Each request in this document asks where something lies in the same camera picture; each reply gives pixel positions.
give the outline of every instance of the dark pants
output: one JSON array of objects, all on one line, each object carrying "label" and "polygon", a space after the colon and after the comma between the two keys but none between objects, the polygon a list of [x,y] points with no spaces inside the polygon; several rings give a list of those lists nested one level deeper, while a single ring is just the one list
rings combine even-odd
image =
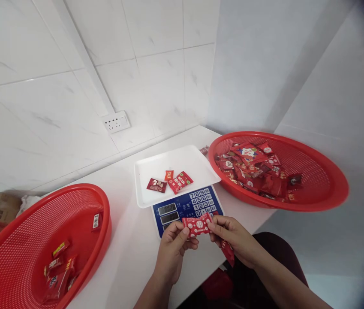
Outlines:
[{"label": "dark pants", "polygon": [[[269,232],[255,234],[253,237],[307,286],[298,258],[286,241]],[[208,301],[199,287],[179,308],[278,308],[254,270],[244,266],[237,258],[233,268],[227,262],[224,265],[227,266],[228,275],[234,285],[232,299]]]}]

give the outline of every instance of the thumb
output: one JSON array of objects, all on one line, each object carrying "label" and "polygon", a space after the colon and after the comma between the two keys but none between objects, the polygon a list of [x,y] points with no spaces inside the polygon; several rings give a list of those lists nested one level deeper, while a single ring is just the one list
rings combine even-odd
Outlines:
[{"label": "thumb", "polygon": [[184,245],[185,241],[187,241],[187,238],[189,237],[189,228],[184,227],[183,230],[176,236],[173,243],[174,246],[177,247],[177,250],[180,250],[180,248]]},{"label": "thumb", "polygon": [[224,227],[221,227],[220,225],[214,224],[213,222],[208,223],[209,230],[219,236],[220,238],[226,240],[227,242],[230,242],[232,239],[232,232],[225,229]]}]

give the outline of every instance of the person's arm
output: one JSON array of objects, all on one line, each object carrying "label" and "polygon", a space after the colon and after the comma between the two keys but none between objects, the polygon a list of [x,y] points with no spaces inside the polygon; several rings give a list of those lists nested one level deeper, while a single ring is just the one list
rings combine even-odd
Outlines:
[{"label": "person's arm", "polygon": [[187,240],[189,228],[180,221],[172,222],[160,241],[153,275],[147,282],[134,309],[164,309],[168,307],[172,286],[178,281],[187,249],[196,250],[199,241]]},{"label": "person's arm", "polygon": [[329,309],[294,274],[272,257],[234,218],[214,216],[209,223],[211,241],[219,247],[220,238],[229,242],[236,257],[253,268],[280,309]]}]

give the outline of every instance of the white tile wall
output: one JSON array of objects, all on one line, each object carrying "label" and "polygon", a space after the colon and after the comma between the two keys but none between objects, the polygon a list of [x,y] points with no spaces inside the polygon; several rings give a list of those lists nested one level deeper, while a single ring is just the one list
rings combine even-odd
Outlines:
[{"label": "white tile wall", "polygon": [[206,123],[219,1],[66,3],[132,126],[107,134],[52,1],[0,1],[0,191],[44,194]]}]

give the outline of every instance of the hand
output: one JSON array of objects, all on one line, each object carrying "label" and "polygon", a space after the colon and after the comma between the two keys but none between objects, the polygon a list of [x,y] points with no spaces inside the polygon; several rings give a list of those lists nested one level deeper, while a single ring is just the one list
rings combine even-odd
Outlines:
[{"label": "hand", "polygon": [[183,228],[180,221],[172,222],[166,228],[160,241],[154,276],[164,279],[171,285],[178,281],[185,251],[187,249],[196,250],[199,244],[195,238],[187,240],[189,232],[189,228]]},{"label": "hand", "polygon": [[211,241],[221,248],[221,238],[233,248],[236,257],[247,267],[260,266],[270,254],[234,218],[216,215],[209,223]]}]

